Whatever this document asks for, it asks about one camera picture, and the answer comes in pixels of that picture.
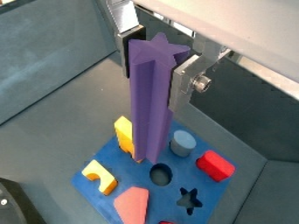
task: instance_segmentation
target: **gray wall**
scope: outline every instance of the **gray wall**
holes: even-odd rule
[[[94,0],[36,0],[0,14],[0,123],[115,51]]]

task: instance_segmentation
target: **circular hole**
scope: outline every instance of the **circular hole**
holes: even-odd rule
[[[158,186],[167,186],[174,178],[174,173],[167,164],[156,164],[150,171],[150,178]]]

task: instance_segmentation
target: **red foam cube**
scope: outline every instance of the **red foam cube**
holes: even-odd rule
[[[207,150],[203,156],[196,160],[196,166],[220,182],[231,177],[235,166],[214,150]]]
[[[159,224],[174,224],[174,222],[170,222],[170,221],[164,221],[163,220],[163,221],[159,222]]]

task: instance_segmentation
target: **shape sorter hole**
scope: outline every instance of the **shape sorter hole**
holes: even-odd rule
[[[202,207],[203,204],[198,200],[198,189],[194,188],[190,192],[182,187],[182,198],[176,201],[176,206],[186,207],[188,215],[192,215],[194,208]]]
[[[167,164],[154,165],[150,178],[158,186],[167,186],[172,182],[174,172]]]

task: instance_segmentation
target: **metal bracket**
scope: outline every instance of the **metal bracket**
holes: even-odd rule
[[[136,9],[130,0],[96,0],[111,35],[116,39],[116,49],[122,56],[123,75],[128,78],[128,40],[146,39],[146,28],[139,24]]]
[[[196,33],[192,49],[200,53],[194,54],[172,71],[172,85],[168,108],[175,112],[191,99],[192,90],[203,93],[211,85],[206,70],[230,52],[230,49],[204,38]]]

